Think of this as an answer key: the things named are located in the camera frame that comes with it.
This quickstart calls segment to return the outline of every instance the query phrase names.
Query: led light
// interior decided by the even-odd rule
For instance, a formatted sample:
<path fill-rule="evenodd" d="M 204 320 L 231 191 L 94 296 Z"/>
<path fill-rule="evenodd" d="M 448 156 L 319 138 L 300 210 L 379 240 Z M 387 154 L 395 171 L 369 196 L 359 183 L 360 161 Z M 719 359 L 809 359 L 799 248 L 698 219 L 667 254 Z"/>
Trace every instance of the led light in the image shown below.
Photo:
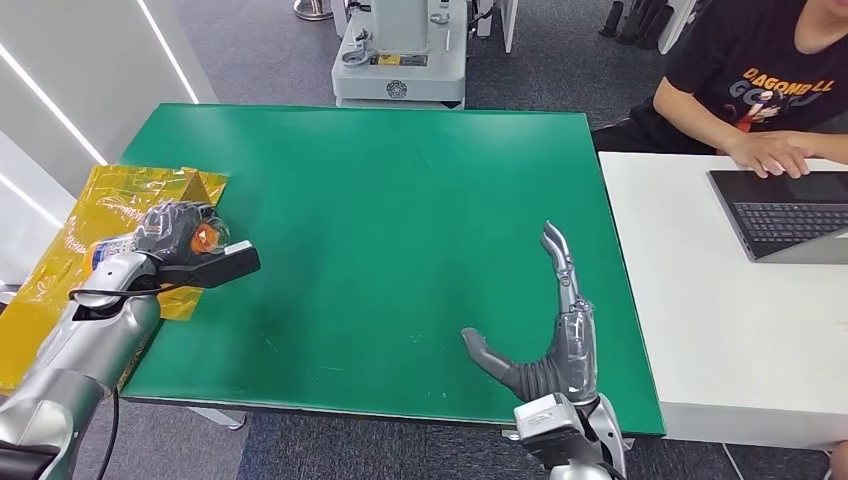
<path fill-rule="evenodd" d="M 145 18 L 147 18 L 147 23 L 150 24 L 150 28 L 153 29 L 153 33 L 156 34 L 156 38 L 159 40 L 159 44 L 162 45 L 162 50 L 165 50 L 165 55 L 168 56 L 168 60 L 171 61 L 171 65 L 174 66 L 174 70 L 177 71 L 177 76 L 180 77 L 180 81 L 183 82 L 183 86 L 188 92 L 188 96 L 191 97 L 191 101 L 194 103 L 200 103 L 197 100 L 197 95 L 194 94 L 194 90 L 191 89 L 191 85 L 188 84 L 188 79 L 185 77 L 183 73 L 183 69 L 180 68 L 180 64 L 177 63 L 176 57 L 174 57 L 174 53 L 171 52 L 171 47 L 168 46 L 168 42 L 165 41 L 165 37 L 162 36 L 162 31 L 159 30 L 159 26 L 156 25 L 156 21 L 153 20 L 153 15 L 150 14 L 150 10 L 147 8 L 147 5 L 144 3 L 144 0 L 137 0 L 138 6 L 141 7 L 141 11 L 144 13 Z"/>
<path fill-rule="evenodd" d="M 88 139 L 83 136 L 82 132 L 80 132 L 79 129 L 73 123 L 71 123 L 70 119 L 68 119 L 68 117 L 65 116 L 65 114 L 62 113 L 61 110 L 59 110 L 59 107 L 57 107 L 56 104 L 53 103 L 53 100 L 50 100 L 50 97 L 48 97 L 47 94 L 44 93 L 44 90 L 42 90 L 41 87 L 39 87 L 38 84 L 35 83 L 35 80 L 33 80 L 32 77 L 29 76 L 26 70 L 21 67 L 21 64 L 19 64 L 17 60 L 12 57 L 9 51 L 6 50 L 6 48 L 3 47 L 2 44 L 0 44 L 0 58 L 5 60 L 6 63 L 8 63 L 10 67 L 12 67 L 12 70 L 14 70 L 14 72 L 18 74 L 18 77 L 20 77 L 20 79 L 23 80 L 26 86 L 29 87 L 30 90 L 32 90 L 32 92 L 38 97 L 39 100 L 41 100 L 41 103 L 43 103 L 50 110 L 50 112 L 53 113 L 53 115 L 57 119 L 59 119 L 60 122 L 62 122 L 62 125 L 64 125 L 69 132 L 71 132 L 71 135 L 73 135 L 74 138 L 77 139 L 80 145 L 82 145 L 82 148 L 84 148 L 89 153 L 89 155 L 94 157 L 94 159 L 97 160 L 97 163 L 101 165 L 107 165 L 106 159 L 103 158 L 103 155 L 100 155 L 100 152 L 98 152 L 94 148 L 94 145 L 92 145 L 91 142 L 89 142 Z"/>
<path fill-rule="evenodd" d="M 9 190 L 13 191 L 17 196 L 21 197 L 21 200 L 26 202 L 27 205 L 35 209 L 36 212 L 40 213 L 42 217 L 46 218 L 48 222 L 52 223 L 56 228 L 62 228 L 62 222 L 60 222 L 56 217 L 50 214 L 47 210 L 44 209 L 41 205 L 39 205 L 35 200 L 32 199 L 29 195 L 23 192 L 17 185 L 12 183 L 11 180 L 6 178 L 2 173 L 0 173 L 0 183 L 9 187 Z"/>

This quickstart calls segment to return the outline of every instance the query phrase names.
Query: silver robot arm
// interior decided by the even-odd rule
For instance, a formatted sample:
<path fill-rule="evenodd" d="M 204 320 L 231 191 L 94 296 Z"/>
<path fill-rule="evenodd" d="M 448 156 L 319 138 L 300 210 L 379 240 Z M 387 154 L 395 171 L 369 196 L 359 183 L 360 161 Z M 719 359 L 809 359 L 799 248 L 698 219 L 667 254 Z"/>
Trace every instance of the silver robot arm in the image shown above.
<path fill-rule="evenodd" d="M 102 261 L 69 301 L 18 388 L 0 405 L 0 479 L 66 480 L 97 405 L 161 321 L 161 284 L 214 288 L 260 268 L 250 242 L 192 254 L 209 205 L 152 208 L 135 251 Z"/>
<path fill-rule="evenodd" d="M 151 257 L 120 253 L 101 263 L 83 288 L 126 291 L 155 271 Z M 92 315 L 97 311 L 108 313 Z M 94 410 L 159 322 L 154 295 L 121 300 L 80 294 L 69 301 L 17 390 L 0 406 L 0 478 L 70 479 Z"/>
<path fill-rule="evenodd" d="M 551 479 L 624 478 L 621 431 L 612 405 L 597 390 L 592 306 L 580 295 L 565 237 L 550 222 L 545 222 L 541 243 L 553 262 L 559 292 L 546 354 L 516 364 L 492 350 L 473 328 L 462 330 L 465 347 L 480 368 L 527 402 L 515 409 L 519 436 L 551 470 Z"/>

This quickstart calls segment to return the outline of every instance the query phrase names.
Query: black cable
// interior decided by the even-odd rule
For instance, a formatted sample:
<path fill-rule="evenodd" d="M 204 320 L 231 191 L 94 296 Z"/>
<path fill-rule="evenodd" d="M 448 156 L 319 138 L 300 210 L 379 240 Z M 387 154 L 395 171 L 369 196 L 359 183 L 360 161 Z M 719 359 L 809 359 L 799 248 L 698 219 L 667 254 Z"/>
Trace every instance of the black cable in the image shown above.
<path fill-rule="evenodd" d="M 619 472 L 618 470 L 616 470 L 616 469 L 615 469 L 615 467 L 613 467 L 613 466 L 612 466 L 612 465 L 610 465 L 609 463 L 601 462 L 601 463 L 600 463 L 600 465 L 601 465 L 601 467 L 603 467 L 603 469 L 604 469 L 604 470 L 606 470 L 606 471 L 607 471 L 607 473 L 609 473 L 609 474 L 610 474 L 610 476 L 611 476 L 612 478 L 614 478 L 615 480 L 627 480 L 626 478 L 624 478 L 624 475 L 622 475 L 622 474 L 621 474 L 621 472 Z"/>
<path fill-rule="evenodd" d="M 112 459 L 112 451 L 115 449 L 115 439 L 118 438 L 118 389 L 112 391 L 112 433 L 109 434 L 109 445 L 106 447 L 106 454 L 103 456 L 103 463 L 100 464 L 100 472 L 97 474 L 96 480 L 103 480 L 106 475 L 106 468 L 109 466 L 109 460 Z"/>
<path fill-rule="evenodd" d="M 92 290 L 88 288 L 75 288 L 68 292 L 68 299 L 75 300 L 76 296 L 79 294 L 84 295 L 103 295 L 105 297 L 141 297 L 144 295 L 158 295 L 162 292 L 169 292 L 176 288 L 186 286 L 188 282 L 183 283 L 175 283 L 173 285 L 168 285 L 167 287 L 159 287 L 150 290 L 130 290 L 130 291 L 118 291 L 118 290 Z"/>

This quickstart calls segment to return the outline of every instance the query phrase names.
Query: green mat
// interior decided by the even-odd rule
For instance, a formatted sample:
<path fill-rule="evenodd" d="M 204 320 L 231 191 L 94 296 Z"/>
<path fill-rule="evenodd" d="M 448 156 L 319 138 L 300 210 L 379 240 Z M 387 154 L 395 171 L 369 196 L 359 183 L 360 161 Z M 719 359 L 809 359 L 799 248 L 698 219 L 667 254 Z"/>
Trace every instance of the green mat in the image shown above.
<path fill-rule="evenodd" d="M 126 396 L 510 423 L 459 332 L 544 353 L 550 219 L 595 305 L 601 391 L 624 431 L 663 433 L 583 115 L 162 105 L 122 163 L 229 175 L 221 216 L 262 260 L 165 322 Z"/>

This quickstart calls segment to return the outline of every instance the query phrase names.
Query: yellow plastic bag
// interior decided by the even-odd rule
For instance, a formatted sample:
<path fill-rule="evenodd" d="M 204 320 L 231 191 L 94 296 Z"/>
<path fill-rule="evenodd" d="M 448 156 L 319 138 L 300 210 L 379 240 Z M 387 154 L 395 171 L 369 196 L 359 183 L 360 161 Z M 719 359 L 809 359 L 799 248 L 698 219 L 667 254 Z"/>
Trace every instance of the yellow plastic bag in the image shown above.
<path fill-rule="evenodd" d="M 11 304 L 0 315 L 0 392 L 13 390 L 68 302 L 88 277 L 86 252 L 106 237 L 131 232 L 147 210 L 169 200 L 218 202 L 227 177 L 193 169 L 95 167 L 65 225 Z M 187 320 L 202 289 L 159 295 L 162 318 Z"/>

